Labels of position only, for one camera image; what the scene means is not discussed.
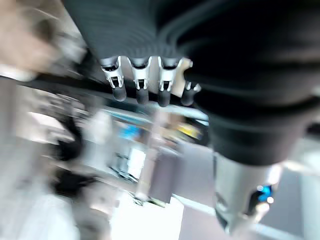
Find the blue led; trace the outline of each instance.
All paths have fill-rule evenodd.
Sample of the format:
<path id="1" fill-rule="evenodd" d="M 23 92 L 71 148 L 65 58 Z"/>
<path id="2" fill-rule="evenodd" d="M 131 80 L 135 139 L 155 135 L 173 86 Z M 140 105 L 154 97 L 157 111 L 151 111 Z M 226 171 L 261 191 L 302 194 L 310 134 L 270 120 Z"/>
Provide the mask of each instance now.
<path id="1" fill-rule="evenodd" d="M 272 196 L 271 186 L 264 186 L 259 192 L 262 193 L 260 196 L 258 196 L 259 202 L 265 202 L 267 201 L 268 197 Z"/>

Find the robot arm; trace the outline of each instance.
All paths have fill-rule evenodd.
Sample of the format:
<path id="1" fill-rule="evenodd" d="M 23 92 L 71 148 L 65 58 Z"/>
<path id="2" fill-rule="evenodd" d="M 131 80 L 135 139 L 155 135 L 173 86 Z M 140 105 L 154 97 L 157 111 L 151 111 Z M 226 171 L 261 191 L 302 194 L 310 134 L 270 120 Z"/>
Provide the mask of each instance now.
<path id="1" fill-rule="evenodd" d="M 137 96 L 148 89 L 150 56 L 159 56 L 162 107 L 178 60 L 192 60 L 184 91 L 192 88 L 209 118 L 217 219 L 231 235 L 259 222 L 282 162 L 320 107 L 317 1 L 63 2 L 119 102 L 127 96 L 119 56 L 130 59 Z"/>

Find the black rubber sleeve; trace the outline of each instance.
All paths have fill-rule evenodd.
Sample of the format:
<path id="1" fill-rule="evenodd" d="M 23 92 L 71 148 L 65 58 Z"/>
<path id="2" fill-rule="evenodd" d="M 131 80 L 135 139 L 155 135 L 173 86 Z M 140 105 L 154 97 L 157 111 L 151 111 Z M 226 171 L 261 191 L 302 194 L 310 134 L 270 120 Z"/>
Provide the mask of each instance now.
<path id="1" fill-rule="evenodd" d="M 158 103 L 160 107 L 166 107 L 170 104 L 171 93 L 167 90 L 159 91 Z"/>
<path id="2" fill-rule="evenodd" d="M 136 101 L 138 104 L 146 104 L 149 101 L 148 89 L 140 88 L 136 90 Z"/>
<path id="3" fill-rule="evenodd" d="M 118 102 L 123 102 L 124 100 L 126 100 L 127 92 L 126 92 L 125 85 L 123 85 L 122 87 L 113 88 L 112 94 L 114 99 L 117 100 Z"/>

